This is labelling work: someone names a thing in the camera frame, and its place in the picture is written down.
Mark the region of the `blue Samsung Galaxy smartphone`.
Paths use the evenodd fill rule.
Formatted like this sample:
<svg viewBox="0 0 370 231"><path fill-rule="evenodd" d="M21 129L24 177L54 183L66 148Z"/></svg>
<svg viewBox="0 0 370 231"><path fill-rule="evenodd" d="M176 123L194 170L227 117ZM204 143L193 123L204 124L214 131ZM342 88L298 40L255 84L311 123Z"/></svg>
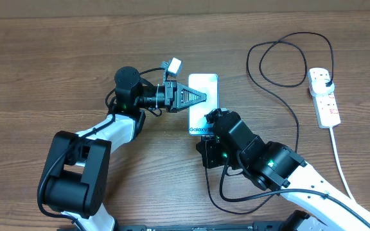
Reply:
<svg viewBox="0 0 370 231"><path fill-rule="evenodd" d="M213 125L207 123L206 115L219 107L218 75L190 74L188 86L206 94L205 101L189 107L189 134L194 136L213 135Z"/></svg>

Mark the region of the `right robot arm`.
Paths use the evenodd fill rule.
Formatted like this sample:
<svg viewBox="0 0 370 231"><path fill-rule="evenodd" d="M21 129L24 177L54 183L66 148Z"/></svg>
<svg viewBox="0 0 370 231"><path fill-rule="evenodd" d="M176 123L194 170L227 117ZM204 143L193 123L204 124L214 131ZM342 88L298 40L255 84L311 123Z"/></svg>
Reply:
<svg viewBox="0 0 370 231"><path fill-rule="evenodd" d="M239 169L261 194L227 198L238 203L271 195L304 208L331 230L370 230L370 212L325 180L302 156L279 142L263 142L238 113L223 108L201 116L211 136L197 144L204 167Z"/></svg>

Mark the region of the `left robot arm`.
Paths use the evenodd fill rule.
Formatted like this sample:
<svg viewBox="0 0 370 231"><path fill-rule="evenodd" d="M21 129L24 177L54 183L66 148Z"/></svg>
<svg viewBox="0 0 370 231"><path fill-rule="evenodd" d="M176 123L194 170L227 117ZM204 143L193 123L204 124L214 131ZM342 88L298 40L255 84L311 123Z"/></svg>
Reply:
<svg viewBox="0 0 370 231"><path fill-rule="evenodd" d="M176 80L153 85L142 75L134 67L119 69L105 98L105 120L77 133L55 134L37 190L45 216L68 219L77 230L117 230L103 204L111 153L141 133L146 111L176 113L207 99Z"/></svg>

